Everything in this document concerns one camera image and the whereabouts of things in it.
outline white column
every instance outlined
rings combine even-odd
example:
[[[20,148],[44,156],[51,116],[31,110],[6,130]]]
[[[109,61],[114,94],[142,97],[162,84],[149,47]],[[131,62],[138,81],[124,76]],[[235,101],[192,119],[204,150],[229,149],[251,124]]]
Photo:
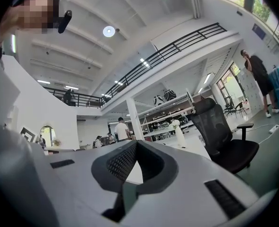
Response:
[[[144,140],[144,134],[140,126],[135,101],[133,98],[128,98],[126,100],[126,104],[128,106],[129,114],[132,121],[132,126],[134,130],[134,134],[137,140]]]

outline white shirt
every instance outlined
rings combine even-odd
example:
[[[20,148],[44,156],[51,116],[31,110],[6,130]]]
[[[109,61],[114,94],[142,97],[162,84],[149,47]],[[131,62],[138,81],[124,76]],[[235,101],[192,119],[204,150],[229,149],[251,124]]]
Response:
[[[128,139],[126,130],[128,130],[128,127],[125,123],[118,123],[118,125],[116,125],[114,132],[117,133],[118,140]]]
[[[95,140],[95,147],[101,147],[102,146],[102,143],[101,143],[101,141],[99,140],[99,139],[96,139]]]

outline balcony railing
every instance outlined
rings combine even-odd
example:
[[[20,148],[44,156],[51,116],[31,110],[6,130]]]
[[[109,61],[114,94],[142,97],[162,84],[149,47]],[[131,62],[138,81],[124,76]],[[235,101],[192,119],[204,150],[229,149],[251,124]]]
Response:
[[[63,101],[69,106],[75,107],[95,107],[100,108],[102,106],[101,97],[90,96],[81,93],[71,93],[72,97],[64,96],[67,91],[54,89],[50,87],[44,87],[47,91],[57,97],[60,101]]]
[[[137,80],[143,74],[147,73],[149,70],[152,70],[155,66],[159,65],[163,61],[182,52],[183,50],[198,42],[201,42],[223,32],[226,32],[226,30],[222,28],[219,23],[215,23],[200,28],[179,38],[178,40],[173,41],[172,43],[158,50],[153,55],[149,56],[147,59],[139,63],[131,71],[129,71],[121,80],[118,81],[118,83],[116,83],[105,93],[105,95],[102,97],[102,104],[108,102],[117,93],[121,92],[132,82]]]

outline white device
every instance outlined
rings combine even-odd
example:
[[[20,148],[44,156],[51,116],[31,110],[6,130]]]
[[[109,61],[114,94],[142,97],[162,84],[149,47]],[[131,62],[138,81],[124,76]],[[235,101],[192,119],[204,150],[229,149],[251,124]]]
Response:
[[[272,129],[270,129],[269,133],[273,134],[278,128],[279,128],[279,125],[276,124]]]

